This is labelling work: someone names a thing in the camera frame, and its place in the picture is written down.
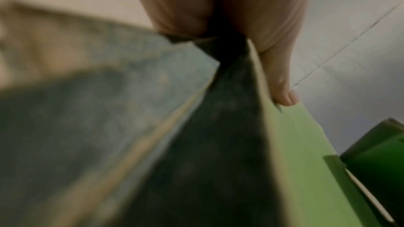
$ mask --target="hand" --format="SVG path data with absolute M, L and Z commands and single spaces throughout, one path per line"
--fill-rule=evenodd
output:
M 284 106 L 299 101 L 290 88 L 290 57 L 308 0 L 141 1 L 153 25 L 162 32 L 202 36 L 232 29 L 251 38 L 273 100 Z

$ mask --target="human hand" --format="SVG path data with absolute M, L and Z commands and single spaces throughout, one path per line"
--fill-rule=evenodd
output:
M 141 1 L 153 25 L 162 32 L 202 36 L 231 29 L 251 38 L 273 100 L 284 106 L 299 101 L 290 88 L 290 57 L 308 0 Z

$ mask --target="fingernail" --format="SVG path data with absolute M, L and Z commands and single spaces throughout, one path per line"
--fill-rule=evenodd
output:
M 289 98 L 289 100 L 290 100 L 292 106 L 293 106 L 293 105 L 296 105 L 296 104 L 299 103 L 299 101 L 300 101 L 300 100 L 299 100 L 299 96 L 298 96 L 298 94 L 295 92 L 294 89 L 290 89 L 289 92 L 288 92 L 288 94 L 287 94 L 287 96 L 288 96 L 288 98 Z

